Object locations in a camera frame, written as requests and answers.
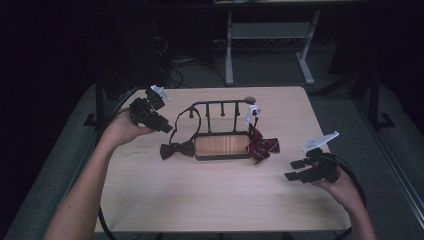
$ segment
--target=black bow tie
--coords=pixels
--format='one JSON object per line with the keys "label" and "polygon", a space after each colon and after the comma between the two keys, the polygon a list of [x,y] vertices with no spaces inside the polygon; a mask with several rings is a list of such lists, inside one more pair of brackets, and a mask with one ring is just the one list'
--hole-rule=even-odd
{"label": "black bow tie", "polygon": [[160,146],[160,156],[162,160],[165,160],[172,156],[174,153],[180,152],[183,155],[193,157],[194,156],[194,144],[192,141],[179,143],[171,143],[169,145],[162,144]]}

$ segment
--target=table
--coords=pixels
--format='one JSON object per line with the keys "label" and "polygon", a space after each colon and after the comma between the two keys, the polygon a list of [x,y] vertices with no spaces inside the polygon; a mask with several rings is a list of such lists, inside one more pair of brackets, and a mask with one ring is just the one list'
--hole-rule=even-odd
{"label": "table", "polygon": [[[172,101],[158,113],[171,125],[194,102],[255,97],[262,109],[257,128],[264,138],[277,137],[281,152],[256,165],[252,158],[198,161],[180,153],[164,161],[159,148],[168,143],[169,134],[141,136],[118,148],[110,163],[101,206],[111,231],[315,231],[350,226],[347,213],[327,192],[284,176],[293,171],[290,162],[304,157],[306,140],[323,135],[304,89],[176,89],[167,94]],[[126,105],[136,97],[145,97],[144,91]],[[199,111],[204,119],[203,109]],[[233,118],[221,117],[220,111],[210,108],[213,131],[233,126]],[[240,105],[240,113],[238,127],[247,129],[247,105]],[[197,123],[196,117],[181,116],[173,141],[188,140]],[[100,224],[96,231],[102,231]]]}
{"label": "table", "polygon": [[[231,3],[232,1],[215,1],[216,4]],[[287,2],[287,1],[255,1],[257,3]],[[308,85],[315,84],[311,71],[306,62],[306,56],[314,36],[320,11],[315,10],[310,22],[292,23],[235,23],[232,21],[232,12],[228,13],[227,23],[227,54],[225,56],[225,84],[234,84],[233,63],[231,56],[231,41],[233,39],[281,39],[303,38],[305,44],[300,52],[296,53],[303,77]]]}

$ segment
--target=wooden tray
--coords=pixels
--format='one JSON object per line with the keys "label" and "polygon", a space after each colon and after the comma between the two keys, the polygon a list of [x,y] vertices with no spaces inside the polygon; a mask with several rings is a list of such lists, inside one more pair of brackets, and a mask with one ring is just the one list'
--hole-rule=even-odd
{"label": "wooden tray", "polygon": [[197,160],[250,158],[246,150],[250,143],[248,132],[199,133],[194,140]]}

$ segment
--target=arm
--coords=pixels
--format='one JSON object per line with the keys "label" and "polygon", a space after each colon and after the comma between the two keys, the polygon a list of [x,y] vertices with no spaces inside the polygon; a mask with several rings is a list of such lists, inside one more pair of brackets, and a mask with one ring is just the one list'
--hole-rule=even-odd
{"label": "arm", "polygon": [[137,136],[151,132],[149,128],[132,124],[128,111],[118,114],[104,131],[83,172],[53,216],[45,239],[92,238],[113,152]]}
{"label": "arm", "polygon": [[347,213],[352,224],[353,239],[375,240],[377,236],[374,232],[368,211],[356,190],[350,177],[340,168],[337,168],[339,179],[330,183],[325,180],[315,181],[312,184],[326,190],[341,204]]}

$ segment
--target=black metal frame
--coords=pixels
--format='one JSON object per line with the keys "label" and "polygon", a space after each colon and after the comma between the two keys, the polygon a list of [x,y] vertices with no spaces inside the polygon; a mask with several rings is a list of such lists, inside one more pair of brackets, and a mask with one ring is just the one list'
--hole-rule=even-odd
{"label": "black metal frame", "polygon": [[[234,103],[234,125],[233,125],[233,131],[230,132],[216,132],[213,133],[211,130],[211,121],[210,121],[210,111],[209,111],[209,105],[211,104],[220,104],[221,105],[221,117],[225,116],[225,103]],[[240,116],[240,107],[239,103],[247,103],[246,100],[222,100],[222,101],[200,101],[195,102],[191,105],[191,109],[195,108],[197,105],[205,105],[206,108],[206,114],[205,117],[207,119],[208,123],[208,131],[205,133],[196,133],[195,135],[195,141],[198,137],[207,137],[207,136],[228,136],[228,135],[246,135],[249,136],[249,132],[247,131],[237,131],[237,117]],[[190,110],[190,118],[193,118],[193,111]],[[246,151],[246,154],[233,154],[233,155],[212,155],[212,156],[198,156],[195,154],[195,158],[197,160],[226,160],[226,159],[246,159],[250,158],[249,153]]]}

